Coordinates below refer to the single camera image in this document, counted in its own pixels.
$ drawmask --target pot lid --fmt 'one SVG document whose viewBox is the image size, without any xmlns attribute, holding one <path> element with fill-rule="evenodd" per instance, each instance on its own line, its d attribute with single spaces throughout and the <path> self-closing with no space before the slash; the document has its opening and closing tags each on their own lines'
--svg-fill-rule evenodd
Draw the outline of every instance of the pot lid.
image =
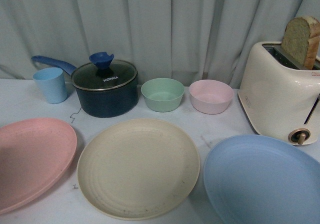
<svg viewBox="0 0 320 224">
<path fill-rule="evenodd" d="M 92 63 L 77 68 L 71 75 L 75 87 L 89 91 L 104 91 L 119 88 L 131 82 L 137 76 L 133 64 L 113 60 L 114 55 L 106 52 L 90 56 Z"/>
</svg>

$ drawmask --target glass lid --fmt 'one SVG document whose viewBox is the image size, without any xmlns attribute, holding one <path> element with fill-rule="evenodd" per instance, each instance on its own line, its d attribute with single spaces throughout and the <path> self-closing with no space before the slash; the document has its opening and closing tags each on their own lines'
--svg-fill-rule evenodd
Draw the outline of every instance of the glass lid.
<svg viewBox="0 0 320 224">
<path fill-rule="evenodd" d="M 71 80 L 73 85 L 79 89 L 104 91 L 126 85 L 137 74 L 137 69 L 133 64 L 122 60 L 113 60 L 107 68 L 101 68 L 94 63 L 85 64 L 72 73 Z"/>
</svg>

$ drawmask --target cream plate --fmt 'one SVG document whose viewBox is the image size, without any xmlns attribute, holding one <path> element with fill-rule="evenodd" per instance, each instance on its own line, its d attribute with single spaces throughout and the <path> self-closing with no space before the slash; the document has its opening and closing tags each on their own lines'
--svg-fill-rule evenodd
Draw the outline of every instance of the cream plate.
<svg viewBox="0 0 320 224">
<path fill-rule="evenodd" d="M 77 170 L 80 189 L 94 207 L 117 219 L 141 220 L 172 210 L 189 195 L 200 158 L 177 126 L 134 119 L 95 137 Z"/>
</svg>

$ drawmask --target blue lid knob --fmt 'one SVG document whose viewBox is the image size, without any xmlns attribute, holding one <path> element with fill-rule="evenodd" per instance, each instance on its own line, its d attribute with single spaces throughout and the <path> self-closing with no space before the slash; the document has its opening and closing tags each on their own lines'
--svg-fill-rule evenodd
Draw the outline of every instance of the blue lid knob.
<svg viewBox="0 0 320 224">
<path fill-rule="evenodd" d="M 106 52 L 98 52 L 90 55 L 89 60 L 94 63 L 98 69 L 105 70 L 109 68 L 111 61 L 114 59 L 114 55 L 108 55 Z"/>
</svg>

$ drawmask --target plate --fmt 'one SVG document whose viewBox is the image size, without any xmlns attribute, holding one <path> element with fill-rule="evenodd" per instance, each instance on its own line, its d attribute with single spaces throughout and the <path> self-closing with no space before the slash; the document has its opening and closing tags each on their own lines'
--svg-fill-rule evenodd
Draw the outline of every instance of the plate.
<svg viewBox="0 0 320 224">
<path fill-rule="evenodd" d="M 319 223 L 320 164 L 260 135 L 223 140 L 208 154 L 204 185 L 225 223 Z"/>
<path fill-rule="evenodd" d="M 69 167 L 76 134 L 66 122 L 35 118 L 0 128 L 0 214 L 36 199 Z"/>
<path fill-rule="evenodd" d="M 177 126 L 134 119 L 95 137 L 77 170 L 80 189 L 96 209 L 117 219 L 141 220 L 172 210 L 189 195 L 200 158 Z"/>
</svg>

